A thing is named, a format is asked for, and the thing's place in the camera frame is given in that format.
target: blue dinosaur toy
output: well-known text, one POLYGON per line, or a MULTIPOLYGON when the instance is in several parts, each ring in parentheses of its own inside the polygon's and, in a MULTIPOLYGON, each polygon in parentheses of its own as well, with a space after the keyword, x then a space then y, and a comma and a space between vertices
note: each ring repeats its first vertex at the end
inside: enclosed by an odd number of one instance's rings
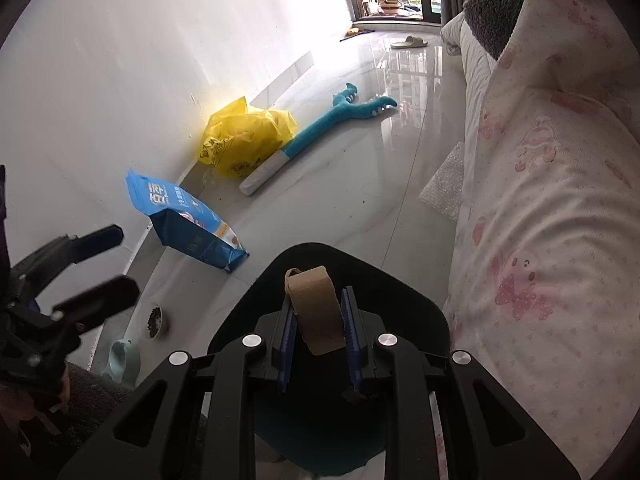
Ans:
POLYGON ((368 103, 353 104, 358 93, 356 85, 347 83, 347 88, 334 95, 333 107, 311 123, 287 144, 276 150, 256 170, 240 184, 240 190, 247 196, 253 194, 262 184, 269 180, 282 166, 304 150, 314 140, 333 128, 337 123, 348 119, 368 119, 389 107, 397 107, 398 103, 391 97, 383 96, 368 103))

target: cat food bowl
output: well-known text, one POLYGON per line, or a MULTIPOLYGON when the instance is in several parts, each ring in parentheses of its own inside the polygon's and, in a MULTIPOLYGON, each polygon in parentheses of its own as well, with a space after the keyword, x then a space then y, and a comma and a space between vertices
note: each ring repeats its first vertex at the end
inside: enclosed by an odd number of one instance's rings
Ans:
POLYGON ((140 373, 140 354, 130 339, 118 339, 109 349, 108 375, 118 384, 133 388, 140 373))
POLYGON ((146 319, 146 325, 143 328, 149 339, 161 338, 169 329, 169 320, 166 313, 157 304, 152 304, 149 308, 149 315, 146 319))

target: slipper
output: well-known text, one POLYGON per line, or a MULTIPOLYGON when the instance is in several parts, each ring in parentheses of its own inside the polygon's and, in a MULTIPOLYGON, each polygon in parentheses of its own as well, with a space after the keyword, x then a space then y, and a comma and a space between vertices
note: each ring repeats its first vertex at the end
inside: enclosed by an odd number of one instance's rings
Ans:
POLYGON ((391 44, 391 48, 417 48, 421 46, 427 46, 427 43, 422 38, 415 38, 414 36, 407 36, 405 41, 391 44))

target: human hand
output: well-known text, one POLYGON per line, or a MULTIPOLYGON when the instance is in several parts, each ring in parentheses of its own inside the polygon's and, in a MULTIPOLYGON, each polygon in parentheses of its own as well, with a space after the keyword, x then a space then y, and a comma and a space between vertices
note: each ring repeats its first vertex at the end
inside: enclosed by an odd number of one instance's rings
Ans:
MULTIPOLYGON (((60 402, 56 408, 66 408, 71 395, 71 382, 69 380, 69 368, 65 365, 62 374, 62 390, 58 398, 60 402)), ((36 416, 37 410, 31 396, 23 391, 10 386, 0 386, 0 416, 4 419, 9 430, 17 433, 22 420, 31 420, 36 416)))

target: bubble wrap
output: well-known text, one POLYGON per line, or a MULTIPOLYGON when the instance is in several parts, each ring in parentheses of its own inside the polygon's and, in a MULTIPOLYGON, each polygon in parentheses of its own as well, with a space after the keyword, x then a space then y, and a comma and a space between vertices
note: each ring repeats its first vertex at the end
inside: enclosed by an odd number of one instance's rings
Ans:
POLYGON ((459 142, 420 192, 420 200, 454 221, 460 210, 464 157, 465 145, 459 142))

